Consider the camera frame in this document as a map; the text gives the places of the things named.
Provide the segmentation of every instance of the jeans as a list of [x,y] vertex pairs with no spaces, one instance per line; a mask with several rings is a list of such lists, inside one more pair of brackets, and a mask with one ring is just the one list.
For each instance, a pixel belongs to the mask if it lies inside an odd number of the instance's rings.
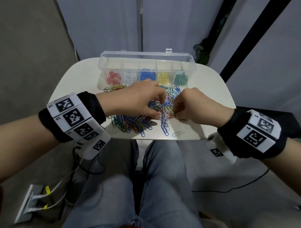
[[[139,155],[136,141],[111,139],[101,153],[106,171],[90,175],[63,228],[202,227],[177,141],[153,141],[147,148],[138,215],[130,178]],[[95,163],[93,171],[100,169]]]

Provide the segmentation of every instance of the wristband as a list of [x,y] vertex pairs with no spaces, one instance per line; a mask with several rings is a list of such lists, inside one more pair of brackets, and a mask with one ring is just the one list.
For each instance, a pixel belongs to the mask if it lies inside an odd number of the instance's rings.
[[254,110],[235,109],[231,119],[217,131],[239,158],[275,157],[283,151],[287,140],[277,121]]
[[62,143],[73,139],[85,143],[105,132],[100,126],[106,120],[105,114],[96,96],[88,92],[50,102],[39,112],[39,119]]

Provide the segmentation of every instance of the yellow cable tag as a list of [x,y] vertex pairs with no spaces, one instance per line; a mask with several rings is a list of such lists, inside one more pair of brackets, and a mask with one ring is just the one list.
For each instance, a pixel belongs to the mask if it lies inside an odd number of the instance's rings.
[[46,189],[46,194],[47,194],[47,195],[50,195],[50,189],[49,189],[49,186],[46,186],[45,189]]

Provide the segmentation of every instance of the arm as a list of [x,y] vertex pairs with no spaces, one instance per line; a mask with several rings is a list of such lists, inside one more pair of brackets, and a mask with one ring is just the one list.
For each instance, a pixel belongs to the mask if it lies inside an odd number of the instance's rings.
[[[176,119],[191,119],[217,128],[227,123],[234,109],[210,99],[197,88],[184,89],[175,99]],[[301,144],[288,138],[285,149],[276,157],[261,160],[291,189],[301,196]]]
[[[105,116],[115,114],[146,115],[159,119],[159,114],[147,105],[152,99],[165,100],[165,89],[149,80],[110,93],[96,95]],[[59,142],[40,122],[38,115],[0,126],[0,183],[15,174]]]

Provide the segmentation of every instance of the plastic storage box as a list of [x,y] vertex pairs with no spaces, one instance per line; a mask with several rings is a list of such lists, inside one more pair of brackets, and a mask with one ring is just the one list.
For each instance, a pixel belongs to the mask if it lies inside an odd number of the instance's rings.
[[188,53],[134,51],[104,51],[98,67],[101,69],[98,89],[101,90],[147,78],[157,80],[160,85],[178,85],[183,89],[197,68]]

